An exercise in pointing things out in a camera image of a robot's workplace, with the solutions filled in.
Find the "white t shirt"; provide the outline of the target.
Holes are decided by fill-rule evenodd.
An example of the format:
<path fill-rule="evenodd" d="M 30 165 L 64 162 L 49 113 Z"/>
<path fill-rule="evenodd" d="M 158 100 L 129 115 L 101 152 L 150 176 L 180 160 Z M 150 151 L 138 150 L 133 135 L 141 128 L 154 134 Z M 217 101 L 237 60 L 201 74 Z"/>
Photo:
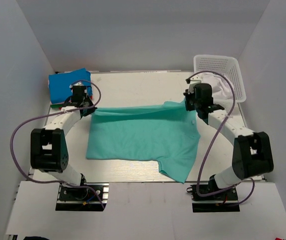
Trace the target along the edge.
<path fill-rule="evenodd" d="M 214 99 L 218 100 L 232 100 L 233 95 L 231 88 L 226 80 L 224 80 L 219 75 L 206 72 L 200 73 L 198 75 L 202 80 L 202 83 L 210 84 L 212 87 L 212 96 Z"/>

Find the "teal t shirt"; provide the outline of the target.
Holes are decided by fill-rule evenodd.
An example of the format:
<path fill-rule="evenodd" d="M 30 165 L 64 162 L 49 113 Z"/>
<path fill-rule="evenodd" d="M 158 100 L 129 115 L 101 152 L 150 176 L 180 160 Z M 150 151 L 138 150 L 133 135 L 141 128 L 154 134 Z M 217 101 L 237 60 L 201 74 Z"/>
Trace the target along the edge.
<path fill-rule="evenodd" d="M 86 158 L 156 161 L 158 171 L 184 183 L 195 163 L 200 133 L 184 102 L 99 108 L 91 116 Z"/>

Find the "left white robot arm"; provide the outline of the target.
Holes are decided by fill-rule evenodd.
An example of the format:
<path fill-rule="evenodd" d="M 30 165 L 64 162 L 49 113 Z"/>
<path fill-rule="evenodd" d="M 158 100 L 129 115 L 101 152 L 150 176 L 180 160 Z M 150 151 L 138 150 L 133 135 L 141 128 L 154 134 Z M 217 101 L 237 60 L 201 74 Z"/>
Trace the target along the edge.
<path fill-rule="evenodd" d="M 69 164 L 66 135 L 82 118 L 97 109 L 89 95 L 88 87 L 81 82 L 70 85 L 72 95 L 67 97 L 61 111 L 44 128 L 31 132 L 31 167 L 48 173 L 64 185 L 72 185 L 71 194 L 79 200 L 88 195 L 84 177 Z"/>

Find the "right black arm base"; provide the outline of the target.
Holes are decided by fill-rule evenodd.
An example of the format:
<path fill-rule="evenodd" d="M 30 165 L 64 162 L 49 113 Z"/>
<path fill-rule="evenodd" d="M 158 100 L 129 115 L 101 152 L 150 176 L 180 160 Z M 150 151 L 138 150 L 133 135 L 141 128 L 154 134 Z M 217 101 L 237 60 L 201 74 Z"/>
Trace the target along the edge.
<path fill-rule="evenodd" d="M 192 197 L 192 211 L 194 213 L 234 213 L 240 212 L 236 189 L 232 188 L 217 195 L 201 197 L 193 184 L 186 189 Z"/>

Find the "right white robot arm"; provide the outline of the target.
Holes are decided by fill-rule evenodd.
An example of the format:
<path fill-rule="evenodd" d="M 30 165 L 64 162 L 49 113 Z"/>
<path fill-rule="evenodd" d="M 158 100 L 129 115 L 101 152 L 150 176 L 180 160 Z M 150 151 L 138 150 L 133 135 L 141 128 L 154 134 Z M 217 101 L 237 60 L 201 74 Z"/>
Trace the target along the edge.
<path fill-rule="evenodd" d="M 242 180 L 273 171 L 268 134 L 240 125 L 223 106 L 215 104 L 210 84 L 193 83 L 184 96 L 186 110 L 196 111 L 201 120 L 216 129 L 215 136 L 222 134 L 233 146 L 231 166 L 211 176 L 208 181 L 207 191 L 212 198 L 221 199 L 229 188 Z"/>

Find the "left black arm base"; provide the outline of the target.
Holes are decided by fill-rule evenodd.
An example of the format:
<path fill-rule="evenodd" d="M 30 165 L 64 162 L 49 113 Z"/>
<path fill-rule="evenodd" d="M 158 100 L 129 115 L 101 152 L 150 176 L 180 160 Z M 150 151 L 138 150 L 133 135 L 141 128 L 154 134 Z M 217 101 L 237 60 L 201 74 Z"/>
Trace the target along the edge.
<path fill-rule="evenodd" d="M 107 204 L 108 183 L 86 183 L 90 189 L 60 186 L 56 202 L 56 211 L 65 212 L 102 212 Z"/>

